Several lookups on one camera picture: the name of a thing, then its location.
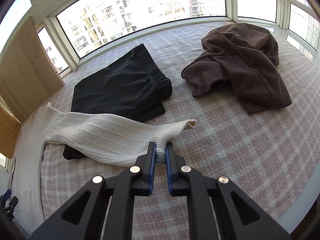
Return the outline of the cream knit garment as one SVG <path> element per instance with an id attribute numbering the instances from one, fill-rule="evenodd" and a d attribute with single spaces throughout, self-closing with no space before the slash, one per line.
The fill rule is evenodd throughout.
<path id="1" fill-rule="evenodd" d="M 9 184 L 19 200 L 16 220 L 28 234 L 45 220 L 41 163 L 46 145 L 68 145 L 99 163 L 130 167 L 154 142 L 156 161 L 163 163 L 167 143 L 195 126 L 194 119 L 148 125 L 114 114 L 64 113 L 47 103 L 23 124 L 15 145 Z"/>

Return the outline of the black pants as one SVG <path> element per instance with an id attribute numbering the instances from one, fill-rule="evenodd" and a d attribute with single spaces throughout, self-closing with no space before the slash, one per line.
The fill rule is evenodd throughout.
<path id="1" fill-rule="evenodd" d="M 74 87 L 71 111 L 115 114 L 145 122 L 165 113 L 172 84 L 143 44 Z"/>

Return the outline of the dark brown garment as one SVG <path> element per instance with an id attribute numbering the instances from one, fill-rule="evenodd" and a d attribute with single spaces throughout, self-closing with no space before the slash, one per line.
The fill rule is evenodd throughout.
<path id="1" fill-rule="evenodd" d="M 281 75 L 276 39 L 262 27 L 231 23 L 201 40 L 203 52 L 181 72 L 194 97 L 231 87 L 248 115 L 280 109 L 292 101 Z"/>

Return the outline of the knotty pine plank board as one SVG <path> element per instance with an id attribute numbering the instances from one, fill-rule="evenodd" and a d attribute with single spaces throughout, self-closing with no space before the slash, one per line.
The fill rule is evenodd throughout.
<path id="1" fill-rule="evenodd" d="M 0 147 L 1 154 L 8 159 L 14 156 L 15 145 L 21 124 L 10 116 L 3 108 L 0 111 Z"/>

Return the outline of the pink plaid table cloth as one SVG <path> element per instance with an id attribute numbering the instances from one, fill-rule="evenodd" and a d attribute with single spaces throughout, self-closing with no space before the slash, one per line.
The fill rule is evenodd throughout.
<path id="1" fill-rule="evenodd" d="M 319 163 L 319 70 L 285 39 L 277 67 L 292 104 L 248 115 L 232 90 L 223 88 L 193 98 L 181 71 L 202 53 L 201 39 L 225 23 L 200 23 L 159 31 L 126 42 L 92 59 L 64 78 L 65 85 L 50 99 L 62 112 L 71 110 L 73 88 L 85 77 L 107 67 L 129 50 L 144 44 L 172 83 L 172 96 L 163 101 L 165 114 L 147 123 L 169 124 L 195 119 L 174 151 L 203 175 L 225 175 L 273 219 L 279 218 L 304 192 L 312 202 L 319 194 L 319 175 L 303 191 Z M 93 176 L 118 175 L 123 167 L 83 158 L 63 158 L 63 145 L 48 144 L 41 163 L 41 201 L 45 219 Z M 168 194 L 166 168 L 157 164 L 150 197 L 136 197 L 132 239 L 189 239 L 185 198 Z"/>

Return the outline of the large light wooden board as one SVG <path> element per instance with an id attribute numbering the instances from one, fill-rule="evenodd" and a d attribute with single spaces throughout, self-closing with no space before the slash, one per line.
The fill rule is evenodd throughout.
<path id="1" fill-rule="evenodd" d="M 27 18 L 1 55 L 2 99 L 23 123 L 64 84 Z"/>

